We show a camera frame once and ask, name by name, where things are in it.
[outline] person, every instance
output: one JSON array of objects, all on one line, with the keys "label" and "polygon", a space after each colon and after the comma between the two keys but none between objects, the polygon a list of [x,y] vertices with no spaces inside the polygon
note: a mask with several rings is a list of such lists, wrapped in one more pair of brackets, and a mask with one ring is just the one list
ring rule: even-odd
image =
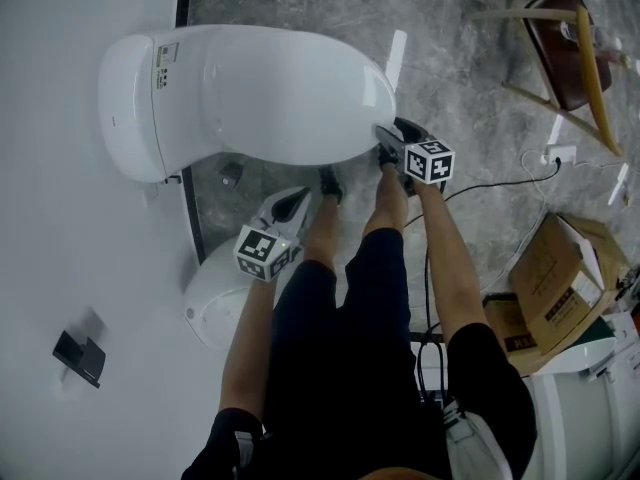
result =
[{"label": "person", "polygon": [[[442,410],[421,400],[414,376],[402,236],[408,199],[393,158],[380,152],[375,211],[346,266],[344,305],[336,308],[333,265],[343,189],[323,168],[323,200],[303,262],[275,310],[275,282],[253,282],[224,367],[219,412],[183,480],[451,477]],[[513,478],[521,478],[537,435],[531,397],[487,324],[471,257],[440,190],[414,186],[449,395],[486,422]]]}]

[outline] forearm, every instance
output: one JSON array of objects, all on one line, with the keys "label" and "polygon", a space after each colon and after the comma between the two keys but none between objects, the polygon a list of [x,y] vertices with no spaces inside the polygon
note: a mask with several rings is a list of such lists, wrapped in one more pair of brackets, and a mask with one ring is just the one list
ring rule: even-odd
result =
[{"label": "forearm", "polygon": [[220,410],[244,409],[262,421],[275,290],[275,281],[251,285],[222,374]]},{"label": "forearm", "polygon": [[417,189],[424,214],[436,310],[448,344],[470,323],[487,323],[471,256],[436,185]]}]

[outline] black sleeve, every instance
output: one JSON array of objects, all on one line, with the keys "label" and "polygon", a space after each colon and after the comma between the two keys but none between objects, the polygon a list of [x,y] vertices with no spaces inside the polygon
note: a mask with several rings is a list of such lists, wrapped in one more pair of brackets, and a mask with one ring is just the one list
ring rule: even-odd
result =
[{"label": "black sleeve", "polygon": [[449,393],[463,411],[487,423],[515,479],[524,475],[536,439],[536,415],[529,390],[507,361],[495,334],[484,324],[458,330],[447,349]]},{"label": "black sleeve", "polygon": [[233,480],[233,470],[241,466],[240,448],[246,457],[252,451],[247,441],[255,443],[261,436],[262,425],[253,414],[242,409],[220,411],[204,450],[182,474],[182,480]]}]

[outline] brown chair cushion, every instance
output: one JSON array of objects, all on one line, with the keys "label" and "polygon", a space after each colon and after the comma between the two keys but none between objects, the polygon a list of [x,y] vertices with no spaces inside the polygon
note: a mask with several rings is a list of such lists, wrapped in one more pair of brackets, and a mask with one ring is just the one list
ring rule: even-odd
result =
[{"label": "brown chair cushion", "polygon": [[[526,7],[575,11],[579,5],[586,8],[582,0],[532,0]],[[530,19],[523,21],[547,71],[560,108],[571,111],[586,105],[588,99],[582,85],[578,45],[563,37],[559,21]],[[609,64],[602,59],[596,59],[596,64],[600,84],[605,91],[611,86]]]}]

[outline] chair backrest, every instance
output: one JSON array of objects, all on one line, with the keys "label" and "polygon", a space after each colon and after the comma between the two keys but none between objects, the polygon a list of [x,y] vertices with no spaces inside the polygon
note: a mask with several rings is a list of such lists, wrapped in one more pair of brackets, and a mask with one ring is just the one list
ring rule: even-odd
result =
[{"label": "chair backrest", "polygon": [[609,126],[609,118],[607,117],[607,109],[604,104],[600,76],[596,65],[596,53],[591,39],[589,12],[582,6],[578,6],[576,11],[576,27],[578,29],[578,45],[580,47],[582,83],[587,93],[593,119],[600,132],[599,140],[615,155],[622,156],[622,150],[616,143]]}]

